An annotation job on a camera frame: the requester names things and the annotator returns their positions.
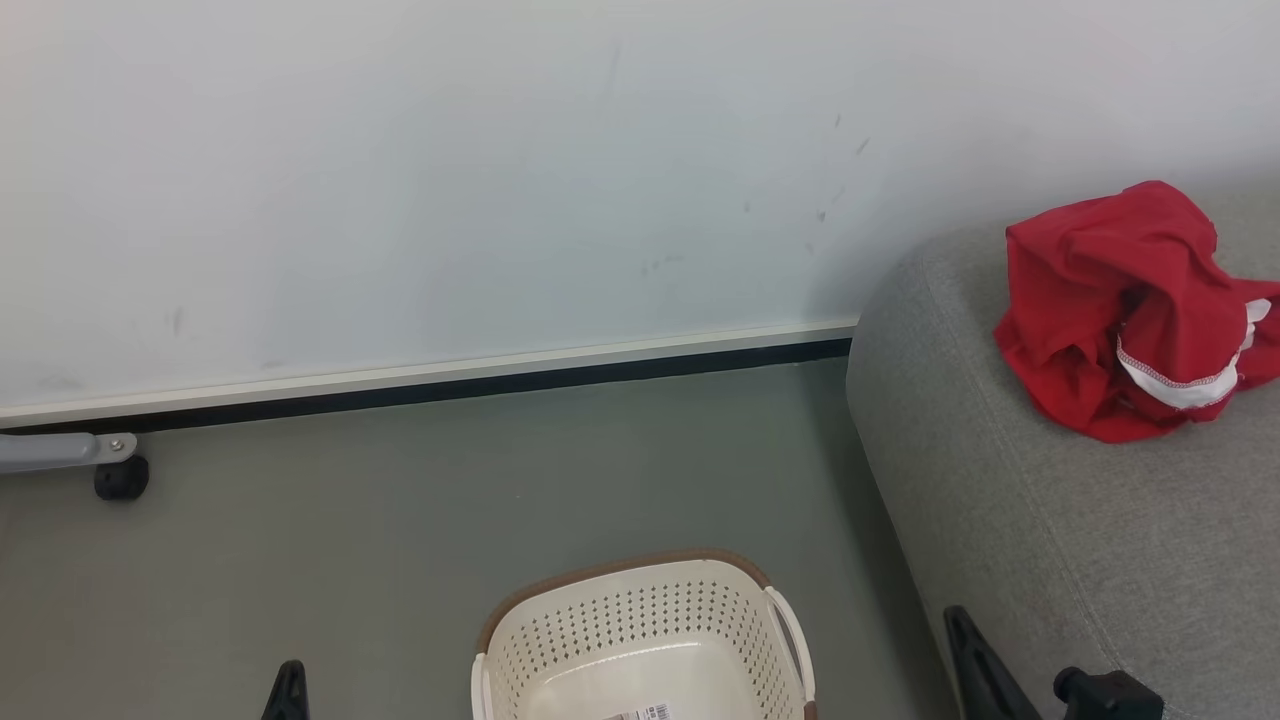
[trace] black baseboard strip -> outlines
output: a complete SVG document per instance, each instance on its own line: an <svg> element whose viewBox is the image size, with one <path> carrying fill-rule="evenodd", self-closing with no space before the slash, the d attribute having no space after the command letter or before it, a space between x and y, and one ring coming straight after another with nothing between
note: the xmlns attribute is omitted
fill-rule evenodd
<svg viewBox="0 0 1280 720"><path fill-rule="evenodd" d="M262 402L244 402L241 405L219 405L215 407L200 407L193 410L173 410L169 413L104 418L101 420L79 420L74 423L33 425L29 428L14 428L5 432L9 434L154 433L180 428L202 428L228 423L247 423L252 420L270 420L275 418L317 415L321 413L342 413L346 410L366 410L370 407L389 407L393 405L413 405L417 402L481 397L508 392L529 392L558 387L616 383L673 375L692 375L698 373L716 373L719 370L737 370L742 368L759 368L763 365L781 365L786 363L805 363L809 360L822 360L824 357L846 356L849 355L849 340L824 340L796 345L780 345L776 347L730 350L726 352L681 355L677 357L658 357L654 360L632 360L630 363L568 368L564 370L543 370L539 373L476 378L471 380L425 383L384 389L316 395L289 400L268 400Z"/></svg>

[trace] baseboard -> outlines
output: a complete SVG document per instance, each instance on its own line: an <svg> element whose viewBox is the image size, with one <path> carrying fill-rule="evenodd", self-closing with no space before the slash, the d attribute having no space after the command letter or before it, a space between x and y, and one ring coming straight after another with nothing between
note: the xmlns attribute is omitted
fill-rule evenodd
<svg viewBox="0 0 1280 720"><path fill-rule="evenodd" d="M847 352L856 318L379 370L0 407L0 428L155 432L600 382L796 363Z"/></svg>

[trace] white trim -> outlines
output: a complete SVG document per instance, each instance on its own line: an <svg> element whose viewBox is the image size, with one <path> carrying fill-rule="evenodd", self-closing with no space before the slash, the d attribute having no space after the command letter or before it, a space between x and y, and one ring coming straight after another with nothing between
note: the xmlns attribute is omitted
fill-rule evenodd
<svg viewBox="0 0 1280 720"><path fill-rule="evenodd" d="M192 410L219 405L260 402L264 400L285 400L292 397L310 397L339 392L440 383L448 380L492 378L540 370L588 368L612 363L628 363L632 360L652 360L657 357L675 357L680 355L703 355L707 352L723 352L727 350L749 350L754 347L776 347L780 345L841 340L852 337L854 325L856 324L858 318L850 318L826 323L804 323L746 331L664 337L635 342L618 342L613 345L594 345L568 350L549 350L544 352L524 352L520 355L481 357L476 360L433 363L429 365L408 365L403 368L383 368L378 370L353 370L326 375L257 380L192 389L170 389L116 397L74 400L69 402L15 405L10 407L0 407L0 428L95 420L120 415Z"/></svg>
<svg viewBox="0 0 1280 720"><path fill-rule="evenodd" d="M1119 336L1116 336L1116 359L1120 360L1120 366L1133 378L1134 384L1160 402L1175 410L1208 407L1210 405L1222 402L1235 389L1235 383L1240 379L1239 373L1235 372L1235 364L1240 359L1240 352L1253 347L1254 323L1266 318L1270 311L1271 301L1266 299L1253 300L1244 305L1245 328L1240 348L1231 356L1226 368L1206 378L1198 378L1188 383L1174 382L1160 374L1151 365L1125 352Z"/></svg>

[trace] gray floor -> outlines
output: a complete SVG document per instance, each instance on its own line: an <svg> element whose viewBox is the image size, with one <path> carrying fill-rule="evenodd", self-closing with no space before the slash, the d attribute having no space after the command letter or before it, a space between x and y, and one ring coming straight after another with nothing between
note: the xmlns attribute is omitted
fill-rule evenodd
<svg viewBox="0 0 1280 720"><path fill-rule="evenodd" d="M828 719L951 719L844 361L174 430L152 486L0 479L0 717L470 717L512 589L719 546L791 600Z"/></svg>

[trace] gray sofa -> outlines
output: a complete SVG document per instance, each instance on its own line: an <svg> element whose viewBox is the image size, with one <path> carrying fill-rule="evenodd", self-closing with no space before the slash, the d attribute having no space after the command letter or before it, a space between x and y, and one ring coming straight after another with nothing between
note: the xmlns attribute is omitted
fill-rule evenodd
<svg viewBox="0 0 1280 720"><path fill-rule="evenodd" d="M1280 184L1194 200L1224 269L1280 278ZM1153 441L1055 425L991 337L1009 305L1004 227L915 250L849 364L940 650L943 607L964 605L1046 719L1062 716L1052 682L1068 665L1126 670L1166 717L1280 716L1280 382Z"/></svg>

